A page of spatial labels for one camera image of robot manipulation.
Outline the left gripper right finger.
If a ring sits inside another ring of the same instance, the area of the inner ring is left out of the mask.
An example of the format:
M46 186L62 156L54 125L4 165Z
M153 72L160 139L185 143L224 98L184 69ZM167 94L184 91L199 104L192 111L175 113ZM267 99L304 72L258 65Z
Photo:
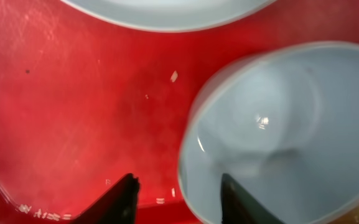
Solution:
M221 177L222 224L283 224L230 174Z

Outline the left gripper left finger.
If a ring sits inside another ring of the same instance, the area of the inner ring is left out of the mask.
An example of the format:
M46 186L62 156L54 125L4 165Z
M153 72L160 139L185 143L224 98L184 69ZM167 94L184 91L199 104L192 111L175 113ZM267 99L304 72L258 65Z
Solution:
M139 179L128 173L71 223L135 224L139 190Z

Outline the light blue bowl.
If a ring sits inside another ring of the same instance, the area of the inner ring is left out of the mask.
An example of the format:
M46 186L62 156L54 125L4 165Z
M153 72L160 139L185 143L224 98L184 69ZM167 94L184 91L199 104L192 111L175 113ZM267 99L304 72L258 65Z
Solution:
M202 87L180 146L190 211L221 223L221 185L263 223L327 223L359 204L359 44L243 57Z

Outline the large light blue plate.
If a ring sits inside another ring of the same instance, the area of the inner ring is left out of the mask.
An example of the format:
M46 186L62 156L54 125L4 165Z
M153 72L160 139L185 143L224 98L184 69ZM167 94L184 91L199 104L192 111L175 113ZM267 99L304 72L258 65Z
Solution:
M91 17L149 32L211 29L258 12L273 0L62 0Z

